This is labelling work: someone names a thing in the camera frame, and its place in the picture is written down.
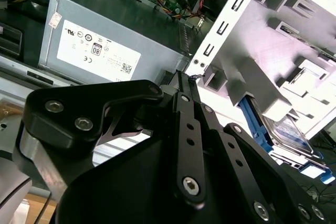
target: barcode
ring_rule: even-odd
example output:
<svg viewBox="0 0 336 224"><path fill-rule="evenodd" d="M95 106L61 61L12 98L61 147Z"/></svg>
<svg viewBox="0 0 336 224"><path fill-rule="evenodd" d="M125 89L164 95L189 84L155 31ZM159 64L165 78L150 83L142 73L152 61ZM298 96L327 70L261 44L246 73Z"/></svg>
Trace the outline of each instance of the barcode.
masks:
<svg viewBox="0 0 336 224"><path fill-rule="evenodd" d="M122 64L122 70L124 73L131 73L132 66L127 65L125 63Z"/></svg>

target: power supply unit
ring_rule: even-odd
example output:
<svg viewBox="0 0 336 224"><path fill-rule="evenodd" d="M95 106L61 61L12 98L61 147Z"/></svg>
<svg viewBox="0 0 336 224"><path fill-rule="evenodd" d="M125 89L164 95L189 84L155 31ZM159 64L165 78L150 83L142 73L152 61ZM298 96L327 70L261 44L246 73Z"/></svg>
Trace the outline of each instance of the power supply unit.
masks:
<svg viewBox="0 0 336 224"><path fill-rule="evenodd" d="M39 67L78 83L158 83L201 37L137 0L50 0Z"/></svg>

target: screw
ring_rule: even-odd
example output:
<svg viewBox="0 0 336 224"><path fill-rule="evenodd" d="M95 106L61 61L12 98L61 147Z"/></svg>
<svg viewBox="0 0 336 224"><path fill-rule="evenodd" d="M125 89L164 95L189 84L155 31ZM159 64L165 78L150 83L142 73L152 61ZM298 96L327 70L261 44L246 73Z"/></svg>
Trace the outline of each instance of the screw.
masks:
<svg viewBox="0 0 336 224"><path fill-rule="evenodd" d="M45 107L47 111L52 112L52 113L58 113L58 112L63 111L64 109L64 106L62 103L58 101L54 101L54 100L46 102Z"/></svg>
<svg viewBox="0 0 336 224"><path fill-rule="evenodd" d="M185 95L182 95L181 98L182 98L182 100L184 100L184 101L186 101L186 102L190 101L189 98L186 97Z"/></svg>
<svg viewBox="0 0 336 224"><path fill-rule="evenodd" d="M254 206L255 212L259 215L259 217L261 219L263 219L264 221L269 220L268 212L267 212L266 208L261 203L255 201L253 203L253 206Z"/></svg>
<svg viewBox="0 0 336 224"><path fill-rule="evenodd" d="M77 118L75 120L75 126L81 131L89 131L93 127L93 123L88 118Z"/></svg>
<svg viewBox="0 0 336 224"><path fill-rule="evenodd" d="M313 212L316 214L317 217L319 217L321 220L324 220L323 213L321 213L321 211L316 206L312 205L311 209L313 209Z"/></svg>
<svg viewBox="0 0 336 224"><path fill-rule="evenodd" d="M205 105L204 108L207 112L212 113L212 109L208 105Z"/></svg>
<svg viewBox="0 0 336 224"><path fill-rule="evenodd" d="M242 132L242 130L241 130L237 125L233 126L233 128L234 128L235 131L238 132L238 133L241 133L241 132Z"/></svg>
<svg viewBox="0 0 336 224"><path fill-rule="evenodd" d="M184 189L186 189L186 191L190 194L190 195L197 195L200 191L198 183L196 182L196 180L194 180L193 178L190 177L185 177L183 179L183 186Z"/></svg>
<svg viewBox="0 0 336 224"><path fill-rule="evenodd" d="M309 213L307 212L307 210L304 209L303 206L299 205L298 206L300 212L302 213L302 215L307 219L307 220L310 220L310 215Z"/></svg>

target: white label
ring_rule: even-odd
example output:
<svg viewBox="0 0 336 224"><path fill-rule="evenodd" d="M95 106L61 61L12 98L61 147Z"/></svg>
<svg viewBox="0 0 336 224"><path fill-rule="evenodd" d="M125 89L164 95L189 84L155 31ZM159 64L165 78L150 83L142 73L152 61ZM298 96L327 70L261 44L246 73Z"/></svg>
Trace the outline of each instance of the white label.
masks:
<svg viewBox="0 0 336 224"><path fill-rule="evenodd" d="M49 26L51 26L53 29L56 29L61 19L62 19L62 15L55 12L50 19Z"/></svg>
<svg viewBox="0 0 336 224"><path fill-rule="evenodd" d="M129 81L141 54L64 20L57 59L110 81Z"/></svg>

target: sticker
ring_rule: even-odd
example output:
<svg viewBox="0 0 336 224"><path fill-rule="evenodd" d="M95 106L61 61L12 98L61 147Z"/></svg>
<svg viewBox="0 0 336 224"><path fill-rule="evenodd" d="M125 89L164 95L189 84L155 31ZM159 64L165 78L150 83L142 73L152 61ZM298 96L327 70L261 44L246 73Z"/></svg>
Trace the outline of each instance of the sticker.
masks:
<svg viewBox="0 0 336 224"><path fill-rule="evenodd" d="M129 81L141 54L64 20L57 59L110 81Z"/></svg>
<svg viewBox="0 0 336 224"><path fill-rule="evenodd" d="M51 26L53 29L56 29L61 19L62 19L62 15L55 12L50 19L49 26Z"/></svg>

